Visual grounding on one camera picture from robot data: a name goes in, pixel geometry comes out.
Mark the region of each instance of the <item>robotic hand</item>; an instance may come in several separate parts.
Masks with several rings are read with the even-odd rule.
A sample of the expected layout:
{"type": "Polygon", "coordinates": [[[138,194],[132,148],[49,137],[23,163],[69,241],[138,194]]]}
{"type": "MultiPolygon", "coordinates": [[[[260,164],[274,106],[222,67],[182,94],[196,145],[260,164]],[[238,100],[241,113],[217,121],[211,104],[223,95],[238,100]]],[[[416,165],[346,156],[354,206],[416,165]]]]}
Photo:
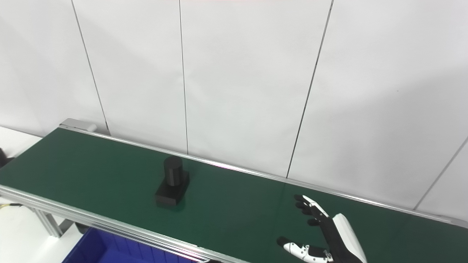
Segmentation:
{"type": "Polygon", "coordinates": [[[361,245],[343,214],[330,218],[314,200],[301,195],[295,195],[294,199],[298,201],[296,207],[300,208],[303,214],[313,216],[307,223],[320,227],[330,252],[325,248],[293,242],[285,237],[277,239],[278,245],[307,263],[367,263],[361,245]]]}

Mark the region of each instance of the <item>white wall panel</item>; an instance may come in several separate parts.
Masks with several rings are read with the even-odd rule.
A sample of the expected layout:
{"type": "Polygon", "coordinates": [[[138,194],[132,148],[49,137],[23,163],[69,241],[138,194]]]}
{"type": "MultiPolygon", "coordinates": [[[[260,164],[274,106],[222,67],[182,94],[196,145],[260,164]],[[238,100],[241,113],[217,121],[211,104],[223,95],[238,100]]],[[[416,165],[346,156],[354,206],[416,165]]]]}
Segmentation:
{"type": "Polygon", "coordinates": [[[289,178],[414,207],[467,135],[467,17],[336,0],[289,178]]]}
{"type": "Polygon", "coordinates": [[[459,152],[429,191],[418,211],[468,221],[468,147],[459,152]]]}
{"type": "Polygon", "coordinates": [[[105,130],[71,2],[1,1],[0,60],[1,125],[45,135],[76,118],[105,130]]]}
{"type": "Polygon", "coordinates": [[[179,2],[73,2],[112,136],[186,153],[179,2]]]}
{"type": "Polygon", "coordinates": [[[286,175],[329,8],[181,0],[190,154],[286,175]]]}

